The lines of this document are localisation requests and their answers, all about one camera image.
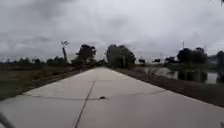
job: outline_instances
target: water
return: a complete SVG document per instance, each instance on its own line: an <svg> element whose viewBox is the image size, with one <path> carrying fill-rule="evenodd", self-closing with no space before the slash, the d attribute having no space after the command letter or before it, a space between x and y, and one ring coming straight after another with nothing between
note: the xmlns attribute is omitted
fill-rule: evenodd
<svg viewBox="0 0 224 128"><path fill-rule="evenodd" d="M196 81L206 84L224 84L224 72L197 71L197 70L171 70L168 68L136 68L135 70L146 74L165 76L170 79Z"/></svg>

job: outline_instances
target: grass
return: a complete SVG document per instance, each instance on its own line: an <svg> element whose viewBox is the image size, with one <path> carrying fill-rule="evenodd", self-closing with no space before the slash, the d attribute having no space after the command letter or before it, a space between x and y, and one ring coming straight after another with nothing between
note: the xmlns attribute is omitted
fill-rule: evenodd
<svg viewBox="0 0 224 128"><path fill-rule="evenodd" d="M224 86L204 84L191 81L169 79L163 76L145 74L134 70L116 69L116 71L130 77L153 84L194 99L224 107Z"/></svg>
<svg viewBox="0 0 224 128"><path fill-rule="evenodd" d="M0 70L0 101L82 72L71 68Z"/></svg>

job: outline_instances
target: tree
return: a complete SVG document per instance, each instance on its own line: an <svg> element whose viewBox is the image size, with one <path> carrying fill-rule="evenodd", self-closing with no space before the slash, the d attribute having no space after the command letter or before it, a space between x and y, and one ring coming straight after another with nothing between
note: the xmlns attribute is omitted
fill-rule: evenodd
<svg viewBox="0 0 224 128"><path fill-rule="evenodd" d="M88 64L94 62L94 58L96 55L96 49L94 46L89 46L87 44L83 44L81 46L79 52L76 53L76 55L77 55L76 62L79 61L79 62L81 62L81 64L88 65Z"/></svg>
<svg viewBox="0 0 224 128"><path fill-rule="evenodd" d="M32 60L34 66L40 67L44 65L44 62L42 62L40 59L36 58Z"/></svg>
<svg viewBox="0 0 224 128"><path fill-rule="evenodd" d="M203 48L196 48L193 51L193 62L198 64L204 64L207 62L207 54L205 54L205 51Z"/></svg>
<svg viewBox="0 0 224 128"><path fill-rule="evenodd" d="M217 53L217 66L218 67L224 66L224 52L223 51L219 51Z"/></svg>
<svg viewBox="0 0 224 128"><path fill-rule="evenodd" d="M203 48L197 47L195 50L191 50L189 48L184 48L180 50L177 58L179 62L182 63L197 63L204 64L207 62L207 54L205 53Z"/></svg>
<svg viewBox="0 0 224 128"><path fill-rule="evenodd" d="M176 62L175 57L170 56L170 57L165 59L165 62L168 63L168 64L175 63Z"/></svg>
<svg viewBox="0 0 224 128"><path fill-rule="evenodd" d="M56 56L54 59L48 59L47 65L48 66L66 66L68 65L68 63L64 58Z"/></svg>
<svg viewBox="0 0 224 128"><path fill-rule="evenodd" d="M161 62L161 59L154 59L153 62L160 63Z"/></svg>
<svg viewBox="0 0 224 128"><path fill-rule="evenodd" d="M25 58L25 59L21 58L17 63L21 67L26 67L26 66L32 65L29 58Z"/></svg>
<svg viewBox="0 0 224 128"><path fill-rule="evenodd" d="M109 66L129 68L135 64L135 55L125 45L110 45L106 51Z"/></svg>
<svg viewBox="0 0 224 128"><path fill-rule="evenodd" d="M184 48L183 50L180 50L177 58L179 62L189 63L191 62L192 58L192 50L189 48Z"/></svg>
<svg viewBox="0 0 224 128"><path fill-rule="evenodd" d="M138 60L138 62L141 64L141 65L145 65L145 59L143 59L143 58L140 58L139 60Z"/></svg>

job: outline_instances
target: cloud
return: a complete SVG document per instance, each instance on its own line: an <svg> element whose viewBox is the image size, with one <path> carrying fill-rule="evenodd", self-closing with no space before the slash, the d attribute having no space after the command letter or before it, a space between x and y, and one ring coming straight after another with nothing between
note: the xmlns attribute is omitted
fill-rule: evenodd
<svg viewBox="0 0 224 128"><path fill-rule="evenodd" d="M206 0L1 0L0 57L73 56L81 44L126 44L137 56L176 55L182 42L224 49L224 8Z"/></svg>

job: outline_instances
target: utility pole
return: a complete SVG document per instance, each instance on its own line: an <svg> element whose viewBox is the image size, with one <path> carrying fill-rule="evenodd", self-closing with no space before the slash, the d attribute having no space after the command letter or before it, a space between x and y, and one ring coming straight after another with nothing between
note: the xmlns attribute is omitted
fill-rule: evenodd
<svg viewBox="0 0 224 128"><path fill-rule="evenodd" d="M184 49L184 41L183 41L183 49Z"/></svg>
<svg viewBox="0 0 224 128"><path fill-rule="evenodd" d="M67 53L66 53L66 49L65 49L65 46L68 45L69 42L68 41L61 41L61 45L62 45L62 52L63 52L63 55L64 55L64 59L66 62L68 62L68 58L67 58Z"/></svg>

